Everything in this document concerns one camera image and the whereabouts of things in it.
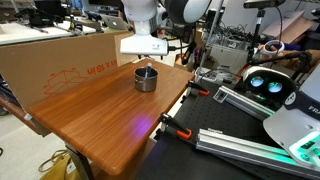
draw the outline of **stainless steel container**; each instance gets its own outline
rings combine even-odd
[[[157,87],[158,71],[151,69],[150,76],[145,77],[147,68],[142,67],[135,70],[135,87],[139,91],[154,91]]]

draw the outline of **yellow bag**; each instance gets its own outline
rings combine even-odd
[[[53,162],[53,165],[48,169],[43,169],[44,165],[48,162]],[[67,150],[56,151],[50,159],[42,163],[39,172],[46,172],[41,177],[41,180],[80,180],[79,172],[77,171],[74,163]]]

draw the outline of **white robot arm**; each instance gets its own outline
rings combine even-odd
[[[157,15],[158,0],[122,0],[125,14],[133,22],[135,35],[121,40],[120,52],[139,55],[167,55],[168,44],[165,40],[152,37],[159,25]],[[191,24],[205,13],[211,0],[161,0],[172,22],[176,24]]]

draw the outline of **metal cup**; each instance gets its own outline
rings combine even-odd
[[[151,73],[145,77],[147,68],[141,67],[135,70],[135,87],[139,91],[148,92],[154,91],[157,87],[158,71],[151,68]]]

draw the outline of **floor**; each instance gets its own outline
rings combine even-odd
[[[181,98],[168,112],[169,115],[176,114],[181,106]],[[154,136],[155,131],[149,138],[153,142]],[[65,149],[65,146],[56,135],[51,133],[43,138],[15,116],[8,114],[0,116],[0,148],[3,149],[0,156],[0,180],[38,180],[43,175],[38,172],[38,167],[56,150]]]

